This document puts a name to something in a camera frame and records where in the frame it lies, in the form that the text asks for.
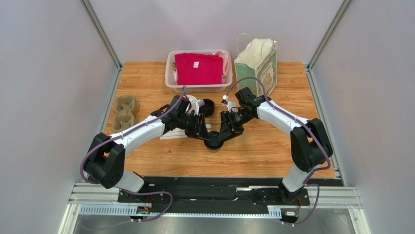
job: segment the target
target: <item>white wall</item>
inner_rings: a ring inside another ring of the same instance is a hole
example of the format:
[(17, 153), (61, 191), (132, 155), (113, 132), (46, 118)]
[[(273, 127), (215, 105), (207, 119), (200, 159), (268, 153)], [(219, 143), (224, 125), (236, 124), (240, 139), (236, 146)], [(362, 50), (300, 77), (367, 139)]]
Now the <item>white wall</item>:
[(0, 2), (0, 233), (58, 231), (115, 75), (78, 0)]
[(356, 0), (314, 70), (374, 234), (415, 232), (415, 1)]
[[(278, 41), (279, 61), (308, 63), (342, 0), (91, 0), (117, 55), (166, 61), (181, 49), (226, 49), (246, 32)], [(243, 49), (248, 38), (240, 41)]]

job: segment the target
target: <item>folded clothing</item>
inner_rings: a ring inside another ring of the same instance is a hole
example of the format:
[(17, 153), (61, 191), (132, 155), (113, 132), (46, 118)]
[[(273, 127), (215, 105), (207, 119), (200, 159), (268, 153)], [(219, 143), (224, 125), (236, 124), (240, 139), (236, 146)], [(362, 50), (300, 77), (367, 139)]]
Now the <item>folded clothing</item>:
[(178, 85), (222, 84), (223, 59), (219, 55), (182, 53), (174, 59)]

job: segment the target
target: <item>wooden tabletop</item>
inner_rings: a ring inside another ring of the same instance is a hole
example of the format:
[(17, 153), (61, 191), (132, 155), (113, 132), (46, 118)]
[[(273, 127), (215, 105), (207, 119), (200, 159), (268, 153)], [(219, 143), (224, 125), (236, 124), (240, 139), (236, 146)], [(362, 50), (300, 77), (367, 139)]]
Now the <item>wooden tabletop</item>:
[[(134, 112), (139, 123), (154, 110), (170, 104), (175, 93), (164, 82), (164, 62), (126, 62), (115, 98), (133, 95), (137, 100)], [(278, 63), (278, 84), (269, 95), (288, 111), (307, 119), (317, 117), (304, 67), (299, 62)], [(237, 102), (231, 91), (229, 99)], [(220, 130), (220, 112), (225, 93), (190, 93), (198, 99), (215, 102), (215, 113), (206, 118), (212, 131)], [(113, 134), (115, 116), (112, 108), (106, 134)], [(125, 169), (143, 176), (237, 176), (284, 177), (293, 161), (290, 139), (265, 121), (254, 119), (244, 124), (241, 136), (225, 142), (217, 153), (210, 153), (203, 141), (192, 138), (152, 139), (126, 157)], [(315, 177), (335, 177), (333, 169), (318, 171)]]

